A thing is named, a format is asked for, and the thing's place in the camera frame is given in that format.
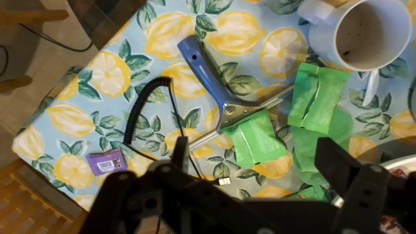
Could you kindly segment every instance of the small label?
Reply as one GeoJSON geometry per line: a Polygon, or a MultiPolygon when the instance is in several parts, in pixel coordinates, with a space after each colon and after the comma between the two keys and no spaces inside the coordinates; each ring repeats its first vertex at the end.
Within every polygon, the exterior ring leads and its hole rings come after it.
{"type": "Polygon", "coordinates": [[[120,150],[88,155],[89,166],[94,176],[128,171],[128,164],[120,150]]]}
{"type": "Polygon", "coordinates": [[[114,162],[101,162],[97,163],[97,166],[99,167],[102,173],[109,173],[116,170],[114,162]]]}
{"type": "Polygon", "coordinates": [[[219,184],[220,184],[220,186],[224,186],[224,185],[231,185],[232,181],[231,181],[231,179],[220,179],[219,184]]]}

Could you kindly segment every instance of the white mug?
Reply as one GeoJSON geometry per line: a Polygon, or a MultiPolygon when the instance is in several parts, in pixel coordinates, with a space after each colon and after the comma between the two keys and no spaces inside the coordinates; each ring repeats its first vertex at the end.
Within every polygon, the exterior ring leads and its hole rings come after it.
{"type": "Polygon", "coordinates": [[[372,72],[365,98],[369,105],[379,86],[379,69],[393,63],[413,34],[413,20],[400,0],[348,0],[333,7],[305,0],[298,15],[313,24],[309,40],[324,60],[356,72],[372,72]]]}

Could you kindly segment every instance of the mug handle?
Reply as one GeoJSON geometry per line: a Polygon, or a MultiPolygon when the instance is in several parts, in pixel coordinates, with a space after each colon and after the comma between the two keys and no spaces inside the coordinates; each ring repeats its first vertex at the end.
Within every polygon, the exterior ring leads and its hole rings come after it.
{"type": "Polygon", "coordinates": [[[365,107],[367,107],[376,97],[376,93],[379,90],[379,84],[380,84],[380,76],[379,76],[379,69],[376,69],[376,71],[372,71],[369,76],[367,90],[363,101],[365,107]]]}
{"type": "Polygon", "coordinates": [[[336,8],[324,0],[305,0],[298,8],[298,15],[313,25],[326,21],[336,8]]]}

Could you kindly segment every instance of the tablecloth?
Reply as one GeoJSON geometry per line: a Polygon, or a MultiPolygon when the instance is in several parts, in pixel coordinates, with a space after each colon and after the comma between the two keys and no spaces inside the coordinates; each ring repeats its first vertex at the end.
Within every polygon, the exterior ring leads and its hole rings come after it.
{"type": "MultiPolygon", "coordinates": [[[[228,88],[248,101],[270,98],[292,85],[304,62],[337,68],[309,47],[310,25],[296,14],[301,3],[150,0],[86,68],[68,72],[16,137],[14,151],[58,190],[90,210],[106,176],[93,176],[86,155],[122,149],[129,170],[138,176],[151,163],[122,144],[133,103],[149,81],[158,76],[175,80],[174,93],[190,141],[216,128],[219,108],[177,50],[188,36],[197,34],[206,42],[228,88]]],[[[416,2],[405,4],[416,23],[416,2]]],[[[369,107],[362,105],[367,75],[352,73],[339,103],[354,120],[352,155],[383,162],[396,158],[406,145],[416,146],[415,141],[402,140],[416,136],[408,105],[416,75],[414,64],[411,43],[398,60],[382,69],[378,97],[369,107]],[[401,146],[378,147],[392,140],[402,140],[401,146]]],[[[289,110],[291,101],[271,114],[279,138],[288,145],[287,157],[241,168],[233,144],[219,137],[193,153],[202,175],[207,180],[229,177],[232,184],[222,189],[239,199],[283,198],[309,188],[293,163],[289,110]]],[[[168,93],[157,90],[140,118],[133,145],[155,159],[170,159],[179,136],[168,93]]]]}

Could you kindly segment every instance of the green plastic bag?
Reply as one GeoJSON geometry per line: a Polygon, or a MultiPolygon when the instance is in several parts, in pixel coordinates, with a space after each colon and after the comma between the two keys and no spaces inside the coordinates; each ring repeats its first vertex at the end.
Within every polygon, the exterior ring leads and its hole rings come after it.
{"type": "Polygon", "coordinates": [[[248,116],[236,125],[224,129],[224,133],[232,138],[236,163],[242,168],[272,162],[288,154],[287,147],[276,140],[267,110],[248,116]]]}
{"type": "Polygon", "coordinates": [[[302,64],[297,75],[289,125],[328,134],[349,77],[345,72],[302,64]]]}
{"type": "Polygon", "coordinates": [[[292,128],[294,141],[294,166],[301,179],[309,185],[324,185],[327,181],[315,167],[315,155],[319,138],[332,138],[344,150],[349,150],[353,133],[353,118],[349,112],[336,108],[330,133],[320,134],[306,129],[292,128]]]}

